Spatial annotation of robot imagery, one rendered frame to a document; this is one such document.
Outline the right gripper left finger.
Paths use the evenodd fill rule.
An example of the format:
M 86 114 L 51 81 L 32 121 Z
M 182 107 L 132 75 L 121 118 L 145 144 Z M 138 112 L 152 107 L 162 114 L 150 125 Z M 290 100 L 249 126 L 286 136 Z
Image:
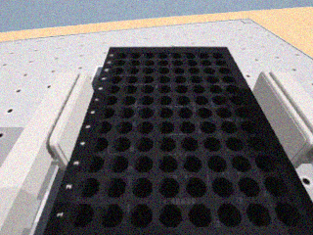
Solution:
M 93 87 L 86 71 L 61 71 L 0 167 L 0 235 L 22 235 L 50 165 L 66 170 Z

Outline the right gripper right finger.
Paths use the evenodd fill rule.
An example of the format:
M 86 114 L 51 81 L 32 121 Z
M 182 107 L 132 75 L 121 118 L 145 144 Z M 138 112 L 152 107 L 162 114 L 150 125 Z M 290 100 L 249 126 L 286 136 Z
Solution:
M 252 93 L 294 169 L 313 165 L 313 99 L 288 71 L 263 71 Z

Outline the black well plate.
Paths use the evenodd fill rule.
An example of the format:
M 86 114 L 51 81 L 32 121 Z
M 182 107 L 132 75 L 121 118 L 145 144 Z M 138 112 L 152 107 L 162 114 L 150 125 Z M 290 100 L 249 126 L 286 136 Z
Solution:
M 313 235 L 313 202 L 228 47 L 110 47 L 43 235 Z

